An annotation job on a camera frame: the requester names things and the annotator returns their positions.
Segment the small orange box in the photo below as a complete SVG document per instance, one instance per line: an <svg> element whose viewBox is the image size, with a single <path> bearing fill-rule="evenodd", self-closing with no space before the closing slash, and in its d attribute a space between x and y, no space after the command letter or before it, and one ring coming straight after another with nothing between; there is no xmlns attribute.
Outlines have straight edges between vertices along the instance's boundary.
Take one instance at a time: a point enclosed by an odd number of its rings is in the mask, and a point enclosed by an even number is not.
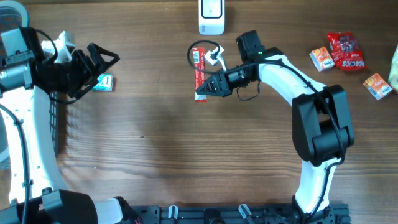
<svg viewBox="0 0 398 224"><path fill-rule="evenodd" d="M319 72L328 70L335 66L335 63L326 47L321 47L311 51L309 56Z"/></svg>
<svg viewBox="0 0 398 224"><path fill-rule="evenodd" d="M366 79L363 85L377 100L384 98L392 91L392 87L378 73Z"/></svg>

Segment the large yellow snack bag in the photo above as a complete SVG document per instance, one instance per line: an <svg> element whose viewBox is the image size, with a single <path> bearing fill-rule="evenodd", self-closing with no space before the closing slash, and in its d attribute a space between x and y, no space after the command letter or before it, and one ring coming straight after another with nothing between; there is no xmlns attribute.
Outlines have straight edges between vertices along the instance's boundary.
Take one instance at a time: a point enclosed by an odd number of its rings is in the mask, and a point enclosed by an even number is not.
<svg viewBox="0 0 398 224"><path fill-rule="evenodd" d="M388 83L394 89L395 92L398 92L398 47L396 48L394 55L392 57L391 69L389 72Z"/></svg>

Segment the red snack packet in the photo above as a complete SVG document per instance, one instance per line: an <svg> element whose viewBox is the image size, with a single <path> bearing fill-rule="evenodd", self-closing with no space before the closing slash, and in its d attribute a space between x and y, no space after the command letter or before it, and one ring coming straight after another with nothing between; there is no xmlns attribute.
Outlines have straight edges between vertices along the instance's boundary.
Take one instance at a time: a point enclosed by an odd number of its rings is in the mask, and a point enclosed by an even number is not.
<svg viewBox="0 0 398 224"><path fill-rule="evenodd" d="M363 51L352 32L329 32L327 38L336 68L344 71L367 68Z"/></svg>

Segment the red stick packet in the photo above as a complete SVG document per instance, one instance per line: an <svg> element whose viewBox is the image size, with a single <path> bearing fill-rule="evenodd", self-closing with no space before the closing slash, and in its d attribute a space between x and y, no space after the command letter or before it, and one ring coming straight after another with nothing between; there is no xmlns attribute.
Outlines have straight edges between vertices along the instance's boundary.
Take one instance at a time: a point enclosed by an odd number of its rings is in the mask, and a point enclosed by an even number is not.
<svg viewBox="0 0 398 224"><path fill-rule="evenodd" d="M196 68L195 70L195 88L197 89L200 85L205 82L205 74L202 70L205 69L205 48L194 47L192 48L193 63Z"/></svg>

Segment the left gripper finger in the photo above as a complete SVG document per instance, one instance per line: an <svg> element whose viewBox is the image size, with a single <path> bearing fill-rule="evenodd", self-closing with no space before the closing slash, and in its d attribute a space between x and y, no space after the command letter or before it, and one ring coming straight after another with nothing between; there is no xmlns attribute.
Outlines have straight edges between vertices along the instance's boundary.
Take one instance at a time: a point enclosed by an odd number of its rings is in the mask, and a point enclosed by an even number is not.
<svg viewBox="0 0 398 224"><path fill-rule="evenodd" d="M68 84L67 95L71 98L81 98L99 83L98 75L90 76L85 80L83 77L73 78Z"/></svg>
<svg viewBox="0 0 398 224"><path fill-rule="evenodd" d="M115 63L117 63L120 60L118 54L110 52L94 43L90 43L87 46L87 49L90 53L90 58L93 61L95 67L112 67ZM103 58L103 56L111 57L112 60L106 61Z"/></svg>

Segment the dark grey plastic basket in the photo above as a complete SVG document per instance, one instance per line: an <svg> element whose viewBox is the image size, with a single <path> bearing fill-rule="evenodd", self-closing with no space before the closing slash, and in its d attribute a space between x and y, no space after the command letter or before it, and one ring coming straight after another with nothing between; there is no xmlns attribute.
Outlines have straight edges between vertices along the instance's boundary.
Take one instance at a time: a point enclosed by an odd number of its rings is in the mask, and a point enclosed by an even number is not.
<svg viewBox="0 0 398 224"><path fill-rule="evenodd" d="M29 26L29 15L27 9L16 1L1 1L1 33L8 32L20 27ZM21 86L27 86L32 82L29 75L27 59L12 59L7 52L10 48L1 42L1 91L5 92ZM50 133L55 153L58 153L58 120L59 108L57 103L50 104ZM9 147L7 143L6 125L4 118L1 118L1 169L11 168Z"/></svg>

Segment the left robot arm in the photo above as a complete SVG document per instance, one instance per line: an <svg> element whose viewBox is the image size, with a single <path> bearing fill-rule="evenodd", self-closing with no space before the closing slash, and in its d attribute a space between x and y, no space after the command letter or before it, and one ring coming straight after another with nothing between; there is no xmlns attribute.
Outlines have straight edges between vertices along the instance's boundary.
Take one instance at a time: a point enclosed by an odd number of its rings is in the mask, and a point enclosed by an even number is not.
<svg viewBox="0 0 398 224"><path fill-rule="evenodd" d="M54 93L74 103L119 60L116 53L89 44L77 50L67 33L39 40L41 30L18 27L1 35L6 57L1 70L1 111L11 159L10 207L2 223L120 223L117 198L94 202L67 190L58 168L50 130Z"/></svg>

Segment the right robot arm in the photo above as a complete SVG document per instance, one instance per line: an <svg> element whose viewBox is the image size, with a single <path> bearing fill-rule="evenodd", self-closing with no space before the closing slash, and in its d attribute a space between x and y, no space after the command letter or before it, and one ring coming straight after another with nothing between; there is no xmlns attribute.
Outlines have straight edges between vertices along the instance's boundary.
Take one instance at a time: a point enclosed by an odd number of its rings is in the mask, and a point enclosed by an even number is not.
<svg viewBox="0 0 398 224"><path fill-rule="evenodd" d="M345 90L308 77L280 49L265 48L256 30L241 34L236 43L242 64L208 71L196 94L226 97L251 82L265 83L278 92L292 108L292 140L302 160L294 204L302 220L325 215L333 173L354 144Z"/></svg>

